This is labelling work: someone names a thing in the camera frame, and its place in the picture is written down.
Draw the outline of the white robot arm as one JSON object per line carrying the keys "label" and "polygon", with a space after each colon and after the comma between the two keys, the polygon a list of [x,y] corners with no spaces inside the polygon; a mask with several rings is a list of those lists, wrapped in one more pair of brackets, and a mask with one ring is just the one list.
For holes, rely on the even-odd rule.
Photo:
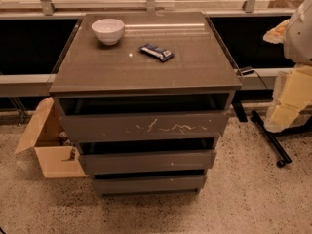
{"label": "white robot arm", "polygon": [[312,101],[312,0],[304,0],[289,19],[267,31],[263,40],[282,44],[285,58],[295,63],[289,73],[278,74],[264,120],[267,131],[279,133]]}

